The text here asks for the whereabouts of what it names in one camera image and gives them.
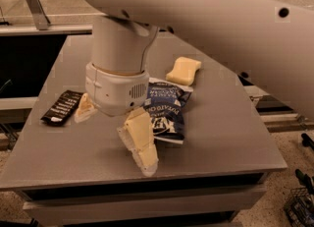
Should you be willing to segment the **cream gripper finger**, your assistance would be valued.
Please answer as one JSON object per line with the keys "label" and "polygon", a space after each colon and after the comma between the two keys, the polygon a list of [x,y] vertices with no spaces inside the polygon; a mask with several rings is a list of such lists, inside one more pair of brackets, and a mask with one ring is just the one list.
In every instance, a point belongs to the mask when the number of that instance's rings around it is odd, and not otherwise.
{"label": "cream gripper finger", "polygon": [[134,109],[117,131],[142,174],[153,176],[158,169],[158,154],[149,113],[142,107]]}
{"label": "cream gripper finger", "polygon": [[81,123],[83,121],[86,121],[89,119],[92,115],[94,115],[97,112],[97,109],[95,108],[93,102],[91,101],[91,98],[87,93],[85,93],[78,105],[78,109],[75,112],[75,122]]}

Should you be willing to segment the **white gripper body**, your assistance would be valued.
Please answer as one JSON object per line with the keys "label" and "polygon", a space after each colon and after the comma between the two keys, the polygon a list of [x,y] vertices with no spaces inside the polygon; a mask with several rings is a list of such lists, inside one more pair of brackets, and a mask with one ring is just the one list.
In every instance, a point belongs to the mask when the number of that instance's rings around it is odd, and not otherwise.
{"label": "white gripper body", "polygon": [[146,99],[149,75],[120,76],[86,65],[85,90],[95,107],[108,116],[124,115]]}

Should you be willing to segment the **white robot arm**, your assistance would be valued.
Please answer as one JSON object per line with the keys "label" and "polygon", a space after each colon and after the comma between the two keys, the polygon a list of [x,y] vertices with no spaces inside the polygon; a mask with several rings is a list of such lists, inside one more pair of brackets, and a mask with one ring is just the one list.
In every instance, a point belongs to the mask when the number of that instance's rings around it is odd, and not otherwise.
{"label": "white robot arm", "polygon": [[146,53],[163,28],[314,117],[314,13],[274,0],[85,0],[100,11],[86,66],[94,107],[129,117],[118,132],[144,175],[158,167],[148,114]]}

